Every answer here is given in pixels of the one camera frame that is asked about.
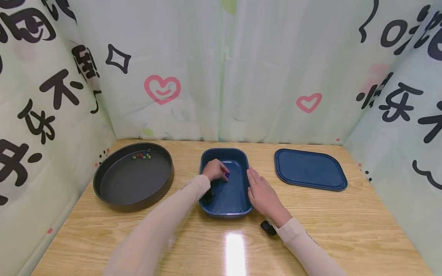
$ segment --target beige sleeve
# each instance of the beige sleeve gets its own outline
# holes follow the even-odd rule
[[[292,218],[281,228],[275,227],[275,230],[309,276],[346,275],[327,252],[307,234],[297,219]]]
[[[209,179],[197,175],[156,206],[114,250],[103,275],[153,276],[164,245],[192,205],[209,189]]]

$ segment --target heart drawing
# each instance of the heart drawing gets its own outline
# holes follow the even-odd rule
[[[315,110],[319,103],[321,102],[322,94],[321,93],[315,93],[310,96],[301,96],[296,100],[296,105],[301,109],[302,111],[306,113],[312,113],[313,110]],[[303,102],[312,102],[315,100],[313,105],[311,107],[306,107]]]
[[[176,85],[176,89],[175,92],[173,92],[170,96],[168,96],[167,98],[164,98],[162,100],[160,100],[153,92],[152,90],[150,90],[150,83],[156,80],[159,84],[161,88],[166,87],[166,85],[168,83],[175,83]],[[170,102],[171,100],[175,99],[176,97],[178,97],[180,91],[181,91],[181,84],[179,83],[179,80],[177,78],[174,77],[167,77],[165,79],[161,78],[158,75],[152,75],[150,77],[148,77],[145,81],[144,81],[144,89],[147,92],[147,95],[149,95],[150,98],[152,98],[152,100],[154,100],[157,104],[159,105],[163,105],[165,103]],[[155,91],[157,95],[159,96],[166,96],[168,95],[171,91],[170,89],[167,89],[166,91],[160,91],[160,90],[156,90]]]

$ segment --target curtain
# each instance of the curtain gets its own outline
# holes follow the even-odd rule
[[[435,275],[442,275],[442,1],[344,147]]]
[[[438,5],[0,0],[0,271],[29,274],[115,137],[344,145],[437,271]]]
[[[68,17],[48,6],[0,0],[4,276],[30,274],[115,141],[99,71],[82,43],[63,38],[54,19]]]

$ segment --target black round pan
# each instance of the black round pan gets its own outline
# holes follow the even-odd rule
[[[151,159],[139,154],[149,154]],[[95,172],[94,191],[111,208],[135,212],[160,200],[170,189],[173,177],[172,158],[164,147],[137,143],[120,148],[101,163]]]

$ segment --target table surface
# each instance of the table surface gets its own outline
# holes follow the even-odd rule
[[[136,142],[140,140],[119,140],[111,151]],[[175,165],[174,182],[162,200],[198,174],[206,149],[236,147],[348,275],[432,275],[341,146],[153,142],[170,152]],[[333,156],[347,177],[347,189],[337,193],[283,183],[274,171],[273,155],[280,148]],[[114,248],[155,206],[135,213],[113,211],[96,197],[91,182],[33,275],[101,275]],[[159,275],[307,275],[277,236],[270,238],[261,230],[262,221],[256,210],[241,219],[211,219],[195,204],[173,248],[159,263]]]

